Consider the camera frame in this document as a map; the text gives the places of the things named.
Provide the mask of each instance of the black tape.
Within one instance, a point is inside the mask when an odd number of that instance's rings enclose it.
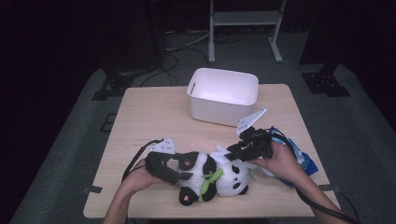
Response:
[[[331,184],[319,185],[319,188],[320,188],[322,191],[334,190],[334,188],[332,187]]]
[[[90,186],[90,187],[85,187],[82,192],[89,194],[90,192],[92,193],[101,193],[102,192],[101,187],[96,187],[96,186]]]

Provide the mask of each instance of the white tag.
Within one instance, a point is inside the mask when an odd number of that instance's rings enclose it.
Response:
[[[210,157],[212,157],[218,164],[224,165],[229,163],[230,161],[224,156],[230,153],[229,150],[222,148],[221,146],[216,146],[216,151],[210,153]]]
[[[267,109],[264,107],[262,110],[257,111],[254,114],[251,114],[243,119],[239,120],[238,126],[236,127],[236,134],[240,134],[243,131],[247,130],[251,125],[254,124],[265,112]]]
[[[161,143],[151,147],[150,150],[172,155],[176,153],[176,148],[172,138],[167,138],[161,141]]]

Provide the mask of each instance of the gray carpet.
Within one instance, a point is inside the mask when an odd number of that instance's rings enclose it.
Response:
[[[301,73],[318,71],[320,64],[298,64],[307,33],[280,33],[278,46],[283,63],[275,62],[267,43],[268,36],[270,33],[236,35],[243,39],[233,44],[216,45],[216,62],[210,66],[254,74],[261,84],[289,85],[331,183],[340,187],[353,202],[361,223],[394,223],[395,132],[356,76],[341,64],[335,76],[351,97],[331,98],[310,93]],[[189,43],[197,37],[169,35],[168,47]],[[191,48],[207,56],[205,43]],[[173,67],[176,57],[177,65],[169,71],[173,77],[161,74],[144,86],[186,86],[197,68],[206,67],[205,58],[196,50],[186,49],[172,55],[174,57],[165,57],[163,67]],[[152,74],[137,77],[133,86],[140,86]],[[92,74],[12,223],[101,222],[85,218],[82,211],[88,197],[83,190],[93,182],[109,136],[109,133],[100,132],[102,124],[107,114],[117,113],[121,102],[121,97],[92,101],[104,80],[102,69]],[[342,197],[338,199],[342,209],[353,216],[348,203]],[[270,223],[275,222],[317,223],[312,217],[270,218]]]

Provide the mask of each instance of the wooden table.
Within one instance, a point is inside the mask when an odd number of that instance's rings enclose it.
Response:
[[[128,89],[109,136],[91,192],[84,208],[86,217],[104,217],[120,184],[122,173],[137,150],[150,140],[173,137],[177,152],[212,152],[216,145],[227,147],[239,141],[235,127],[195,120],[191,117],[187,87],[153,87]],[[329,184],[318,154],[304,125],[290,89],[284,84],[259,86],[255,111],[267,112],[253,125],[277,127],[307,153],[319,171],[312,179],[319,185]],[[146,157],[149,149],[142,155]],[[176,161],[168,165],[174,169]],[[132,198],[129,217],[133,218],[217,218],[217,217],[312,217],[308,205],[295,190],[278,179],[253,172],[246,195],[216,196],[208,203],[183,206],[178,202],[178,185],[154,185],[137,192]],[[326,194],[338,205],[333,191]]]

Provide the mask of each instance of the shelf leg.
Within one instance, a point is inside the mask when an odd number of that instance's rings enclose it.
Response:
[[[213,6],[213,1],[210,0],[210,24],[209,24],[209,62],[214,63],[215,62],[215,43],[213,40],[214,36],[214,6]]]
[[[282,22],[282,19],[283,19],[283,13],[285,11],[286,2],[287,2],[287,0],[282,0],[282,2],[280,4],[280,9],[277,13],[274,34],[272,37],[268,38],[268,40],[270,42],[271,49],[274,53],[275,60],[277,63],[283,62],[282,56],[280,55],[279,49],[277,48],[277,45],[276,45],[276,40],[277,40],[277,35],[279,34],[280,23]]]

